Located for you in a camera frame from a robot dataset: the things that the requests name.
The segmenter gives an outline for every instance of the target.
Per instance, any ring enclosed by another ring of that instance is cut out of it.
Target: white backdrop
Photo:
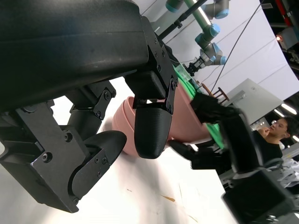
[[[135,2],[140,6],[141,14],[147,16],[150,21],[157,20],[167,11],[164,6],[166,0],[135,0]],[[213,23],[217,23],[221,28],[214,42],[220,46],[224,55],[229,55],[259,3],[259,0],[231,0],[230,14],[224,19],[213,20]],[[199,56],[200,47],[194,39],[201,32],[194,17],[190,16],[183,23],[183,27],[167,36],[164,42],[172,48],[179,61],[189,64]],[[221,66],[218,68],[210,66],[197,72],[195,77],[211,89],[220,70]],[[237,43],[216,87],[220,86],[225,92],[229,92],[247,78],[281,100],[299,91],[299,82],[288,66],[261,8]]]

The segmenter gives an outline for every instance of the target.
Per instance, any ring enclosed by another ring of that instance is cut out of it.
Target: table surface
[[[123,78],[112,80],[116,98],[105,120],[133,96]],[[71,102],[55,100],[56,121],[66,124]],[[0,214],[4,224],[235,224],[221,196],[224,189],[214,170],[192,170],[189,161],[166,149],[156,160],[121,153],[116,162],[69,214],[38,204],[0,166]]]

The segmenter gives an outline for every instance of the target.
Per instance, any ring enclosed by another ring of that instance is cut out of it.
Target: black shirt
[[[282,152],[278,144],[268,143],[258,131],[253,131],[252,134],[256,144],[261,150],[264,164],[272,159],[282,157]]]

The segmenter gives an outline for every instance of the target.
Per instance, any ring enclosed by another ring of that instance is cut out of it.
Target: wooden chair
[[[215,93],[211,93],[211,91],[207,88],[207,86],[203,83],[201,83],[202,87],[206,90],[206,92],[214,97],[214,98],[217,98],[219,99],[221,96],[224,97],[224,100],[220,102],[220,104],[222,104],[223,102],[225,102],[226,100],[229,101],[229,98],[227,97],[227,95],[225,94],[225,92],[220,88],[218,87],[218,91],[216,91]]]

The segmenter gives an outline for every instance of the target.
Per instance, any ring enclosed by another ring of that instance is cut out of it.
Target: black cable
[[[237,45],[239,39],[241,38],[241,36],[242,36],[242,34],[244,33],[246,27],[248,26],[248,24],[250,23],[251,19],[252,19],[253,16],[256,14],[257,10],[259,9],[259,7],[262,5],[262,3],[263,3],[264,1],[265,1],[265,0],[262,0],[261,3],[258,5],[258,7],[256,8],[256,10],[254,11],[254,13],[252,14],[252,16],[250,17],[250,19],[249,19],[248,22],[246,23],[246,25],[245,25],[244,29],[242,30],[241,34],[239,35],[237,41],[235,42],[233,48],[231,49],[231,51],[230,51],[230,53],[229,53],[229,55],[228,55],[228,58],[227,58],[225,64],[223,65],[223,67],[222,67],[222,69],[221,69],[221,71],[220,71],[219,76],[218,76],[217,79],[216,79],[216,82],[215,82],[215,84],[214,84],[214,86],[213,86],[213,88],[212,88],[212,90],[211,90],[209,96],[212,94],[212,92],[213,92],[213,90],[214,90],[214,88],[215,88],[215,86],[216,86],[216,84],[217,84],[217,82],[218,82],[218,79],[220,78],[220,76],[221,76],[221,74],[222,74],[222,72],[223,72],[223,69],[224,69],[225,65],[228,63],[228,59],[229,59],[229,57],[231,56],[233,50],[235,49],[235,46]]]
[[[206,81],[215,71],[216,71],[216,69],[217,68],[219,68],[220,67],[220,65],[218,65],[212,72],[211,72],[211,74],[208,76],[208,77],[206,77],[203,81],[201,81],[201,83],[203,83],[204,81]]]

